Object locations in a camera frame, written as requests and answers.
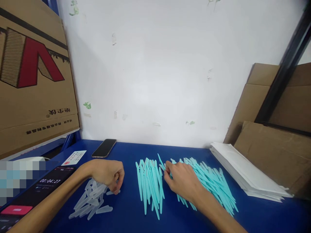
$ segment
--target red button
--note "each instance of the red button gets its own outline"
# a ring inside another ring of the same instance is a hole
[[[25,215],[32,209],[32,206],[24,205],[10,205],[1,214],[11,214],[11,215]]]

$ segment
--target red printed logo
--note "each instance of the red printed logo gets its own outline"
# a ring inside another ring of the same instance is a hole
[[[65,80],[52,52],[43,43],[8,28],[0,80],[15,88],[36,86],[38,70],[53,82]]]

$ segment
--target hand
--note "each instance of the hand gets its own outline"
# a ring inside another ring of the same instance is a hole
[[[206,189],[188,164],[180,162],[172,164],[170,161],[166,161],[164,179],[173,192],[191,203],[194,203],[202,193],[206,193]]]
[[[94,159],[87,163],[89,166],[90,175],[94,180],[103,183],[114,192],[115,195],[119,193],[124,179],[123,163],[115,160]]]

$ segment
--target stack of white bags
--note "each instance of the stack of white bags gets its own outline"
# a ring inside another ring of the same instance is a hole
[[[286,188],[266,176],[231,144],[211,143],[211,152],[248,196],[282,202],[293,197]]]

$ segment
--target blue tabletop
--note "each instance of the blue tabletop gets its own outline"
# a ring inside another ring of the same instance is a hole
[[[52,160],[59,161],[61,165],[74,151],[86,150],[76,165],[79,167],[92,159],[92,153],[101,143],[102,141],[81,140]],[[300,200],[286,198],[283,203],[277,203],[247,196],[208,149],[121,142],[116,143],[107,158],[122,161],[125,170],[121,193],[117,196],[104,195],[103,206],[112,206],[113,211],[94,215],[89,221],[87,216],[68,219],[73,213],[73,207],[84,193],[87,183],[85,182],[65,203],[46,232],[217,232],[213,224],[200,212],[178,202],[176,194],[170,190],[165,181],[163,181],[165,199],[160,220],[157,219],[155,211],[151,211],[151,205],[148,206],[147,215],[144,215],[135,162],[146,157],[158,161],[157,153],[163,162],[170,158],[178,161],[180,158],[193,157],[198,162],[204,161],[210,167],[217,169],[221,167],[239,210],[238,213],[235,212],[234,218],[248,232],[306,232],[309,216]]]

